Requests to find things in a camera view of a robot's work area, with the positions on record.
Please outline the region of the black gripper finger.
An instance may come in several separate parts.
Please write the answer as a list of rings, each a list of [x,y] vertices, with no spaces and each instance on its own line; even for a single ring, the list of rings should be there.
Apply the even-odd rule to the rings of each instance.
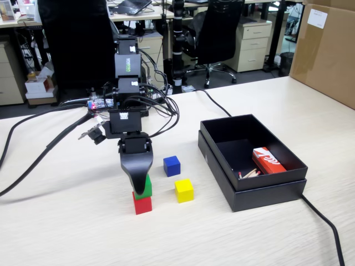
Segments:
[[[145,191],[146,177],[153,164],[153,152],[140,154],[120,154],[120,163],[130,178],[134,192],[142,195]]]

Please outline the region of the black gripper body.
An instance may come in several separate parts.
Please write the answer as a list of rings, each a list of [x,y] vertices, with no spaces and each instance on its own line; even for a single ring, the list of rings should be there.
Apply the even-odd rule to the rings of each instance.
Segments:
[[[120,154],[140,154],[153,151],[151,139],[145,132],[122,134],[118,146]]]

